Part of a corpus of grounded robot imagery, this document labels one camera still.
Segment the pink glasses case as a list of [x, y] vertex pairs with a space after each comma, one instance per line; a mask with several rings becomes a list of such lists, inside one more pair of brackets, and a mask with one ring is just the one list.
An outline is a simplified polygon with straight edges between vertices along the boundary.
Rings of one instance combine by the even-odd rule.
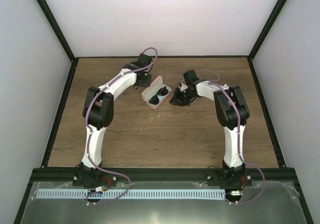
[[156, 109], [160, 104], [157, 104], [157, 105], [150, 104], [149, 100], [152, 96], [154, 96], [157, 93], [157, 91], [160, 88], [164, 86], [167, 87], [168, 89], [171, 89], [171, 92], [172, 92], [172, 88], [164, 84], [162, 76], [156, 77], [155, 80], [151, 82], [150, 86], [147, 87], [145, 90], [143, 90], [141, 94], [143, 101], [146, 102], [146, 104], [151, 108]]

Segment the black sunglasses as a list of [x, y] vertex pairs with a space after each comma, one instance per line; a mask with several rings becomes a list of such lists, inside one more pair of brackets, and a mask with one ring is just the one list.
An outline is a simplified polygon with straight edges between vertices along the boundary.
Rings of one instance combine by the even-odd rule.
[[153, 105], [157, 105], [159, 102], [160, 102], [160, 97], [161, 96], [166, 96], [167, 94], [169, 93], [169, 90], [164, 86], [162, 88], [160, 88], [157, 93], [152, 96], [149, 100], [149, 103], [150, 104], [153, 104]]

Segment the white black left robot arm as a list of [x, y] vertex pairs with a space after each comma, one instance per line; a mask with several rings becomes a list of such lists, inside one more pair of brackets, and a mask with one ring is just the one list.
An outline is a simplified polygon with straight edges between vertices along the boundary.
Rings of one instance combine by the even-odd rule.
[[83, 116], [86, 127], [86, 147], [83, 158], [76, 168], [74, 185], [96, 187], [102, 183], [105, 174], [111, 177], [120, 176], [130, 182], [130, 178], [122, 173], [102, 168], [102, 144], [104, 135], [114, 118], [116, 98], [130, 86], [148, 87], [151, 83], [150, 70], [157, 60], [141, 53], [135, 62], [126, 64], [120, 72], [100, 87], [88, 89]]

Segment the light blue cleaning cloth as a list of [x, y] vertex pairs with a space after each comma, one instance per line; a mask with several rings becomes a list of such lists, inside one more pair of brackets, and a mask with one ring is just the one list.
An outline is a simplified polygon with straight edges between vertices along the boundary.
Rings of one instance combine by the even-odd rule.
[[158, 104], [161, 104], [170, 93], [171, 89], [168, 89], [167, 87], [163, 87], [162, 89], [160, 89], [157, 93]]

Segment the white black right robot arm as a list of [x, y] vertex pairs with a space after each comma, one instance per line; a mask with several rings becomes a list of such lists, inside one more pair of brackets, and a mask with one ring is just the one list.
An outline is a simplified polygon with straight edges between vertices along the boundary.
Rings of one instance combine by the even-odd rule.
[[244, 176], [246, 170], [243, 133], [250, 117], [248, 105], [239, 86], [230, 87], [210, 80], [201, 80], [195, 70], [183, 73], [183, 81], [175, 89], [170, 103], [189, 106], [200, 97], [214, 101], [216, 116], [225, 135], [225, 154], [220, 174], [225, 184], [234, 185]]

